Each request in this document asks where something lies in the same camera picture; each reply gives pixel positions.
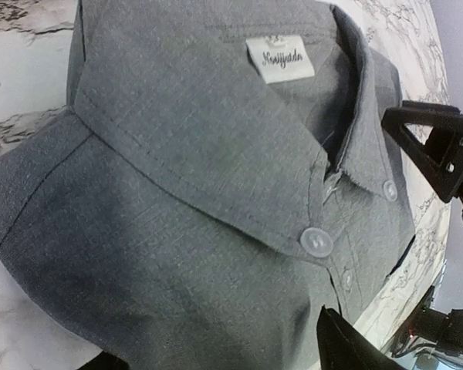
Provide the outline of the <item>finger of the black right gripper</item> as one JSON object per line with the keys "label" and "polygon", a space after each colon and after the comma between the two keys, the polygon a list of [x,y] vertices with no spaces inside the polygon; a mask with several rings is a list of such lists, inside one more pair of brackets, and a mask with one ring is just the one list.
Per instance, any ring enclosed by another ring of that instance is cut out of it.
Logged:
{"label": "finger of the black right gripper", "polygon": [[382,128],[410,157],[434,192],[463,202],[463,112],[448,105],[402,102],[386,109]]}

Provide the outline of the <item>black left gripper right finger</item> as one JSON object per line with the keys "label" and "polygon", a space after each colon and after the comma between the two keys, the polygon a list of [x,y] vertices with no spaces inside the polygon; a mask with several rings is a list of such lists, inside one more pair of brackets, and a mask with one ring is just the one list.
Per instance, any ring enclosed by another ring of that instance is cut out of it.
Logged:
{"label": "black left gripper right finger", "polygon": [[322,370],[404,369],[377,350],[332,308],[321,308],[316,335]]}

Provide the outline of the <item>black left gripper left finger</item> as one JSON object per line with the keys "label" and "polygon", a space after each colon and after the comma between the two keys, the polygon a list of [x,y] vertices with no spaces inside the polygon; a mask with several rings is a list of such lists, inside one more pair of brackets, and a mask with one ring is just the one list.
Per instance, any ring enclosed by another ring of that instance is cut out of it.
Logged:
{"label": "black left gripper left finger", "polygon": [[130,370],[130,366],[123,359],[102,351],[78,370]]}

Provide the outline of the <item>grey long sleeve shirt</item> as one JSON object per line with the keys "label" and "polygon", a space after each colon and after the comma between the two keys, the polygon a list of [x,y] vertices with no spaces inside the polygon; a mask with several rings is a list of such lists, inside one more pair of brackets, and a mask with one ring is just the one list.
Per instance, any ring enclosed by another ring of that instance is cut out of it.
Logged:
{"label": "grey long sleeve shirt", "polygon": [[414,239],[396,67],[318,1],[81,1],[66,109],[0,156],[0,260],[132,369],[307,369]]}

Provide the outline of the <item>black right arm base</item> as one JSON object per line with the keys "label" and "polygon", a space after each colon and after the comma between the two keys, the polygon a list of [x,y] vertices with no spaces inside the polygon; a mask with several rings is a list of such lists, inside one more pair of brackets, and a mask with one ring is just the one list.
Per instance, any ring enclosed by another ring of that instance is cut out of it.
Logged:
{"label": "black right arm base", "polygon": [[392,358],[423,352],[447,362],[463,359],[463,309],[433,309],[434,293],[432,285],[397,330],[389,347]]}

